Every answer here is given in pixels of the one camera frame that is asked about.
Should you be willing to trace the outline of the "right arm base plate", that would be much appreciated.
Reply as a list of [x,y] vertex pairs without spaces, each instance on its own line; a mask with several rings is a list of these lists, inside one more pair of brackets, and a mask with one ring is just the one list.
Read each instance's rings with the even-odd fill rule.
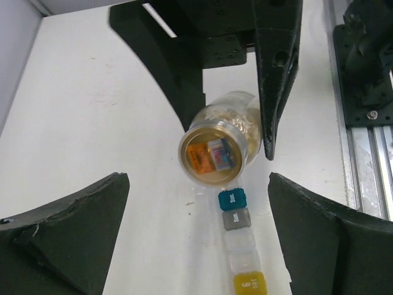
[[353,1],[333,30],[345,125],[392,125],[392,1]]

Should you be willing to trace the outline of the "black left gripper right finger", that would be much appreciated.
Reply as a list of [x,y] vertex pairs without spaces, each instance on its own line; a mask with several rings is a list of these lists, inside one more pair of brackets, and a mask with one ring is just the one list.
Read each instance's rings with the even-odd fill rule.
[[268,197],[293,294],[392,294],[392,222],[279,173]]

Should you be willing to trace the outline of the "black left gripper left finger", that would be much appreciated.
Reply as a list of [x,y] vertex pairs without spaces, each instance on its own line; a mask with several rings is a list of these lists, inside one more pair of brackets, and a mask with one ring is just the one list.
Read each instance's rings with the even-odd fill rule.
[[1,294],[102,294],[130,182],[113,173],[1,219]]

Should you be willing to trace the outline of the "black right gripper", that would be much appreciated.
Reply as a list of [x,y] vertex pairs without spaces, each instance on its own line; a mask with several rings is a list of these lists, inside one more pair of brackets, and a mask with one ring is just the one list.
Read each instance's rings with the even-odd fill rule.
[[273,160],[278,123],[298,71],[303,2],[148,1],[148,4],[171,29],[173,37],[140,2],[110,7],[109,26],[150,72],[185,131],[205,106],[202,69],[244,64],[255,24],[263,145],[265,157]]

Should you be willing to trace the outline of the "aluminium mounting rail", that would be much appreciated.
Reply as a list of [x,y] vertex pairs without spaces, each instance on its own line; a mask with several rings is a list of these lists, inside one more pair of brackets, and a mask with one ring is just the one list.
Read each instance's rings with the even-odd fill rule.
[[344,170],[347,205],[392,220],[392,127],[347,128],[341,102],[333,29],[343,23],[349,1],[324,1],[333,89]]

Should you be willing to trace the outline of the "clear bottle gold cap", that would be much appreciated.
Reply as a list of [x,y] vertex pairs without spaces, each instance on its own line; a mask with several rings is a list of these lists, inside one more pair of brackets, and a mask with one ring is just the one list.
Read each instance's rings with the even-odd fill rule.
[[257,157],[262,143],[262,123],[259,99],[244,91],[228,92],[204,107],[193,119],[190,128],[204,124],[231,125],[247,141],[246,165]]

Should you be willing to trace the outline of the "weekly pill organizer strip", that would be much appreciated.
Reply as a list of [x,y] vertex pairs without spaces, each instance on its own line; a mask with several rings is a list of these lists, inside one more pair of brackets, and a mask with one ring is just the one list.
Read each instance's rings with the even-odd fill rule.
[[230,294],[267,294],[268,287],[241,181],[223,187],[196,185],[193,193],[218,206]]

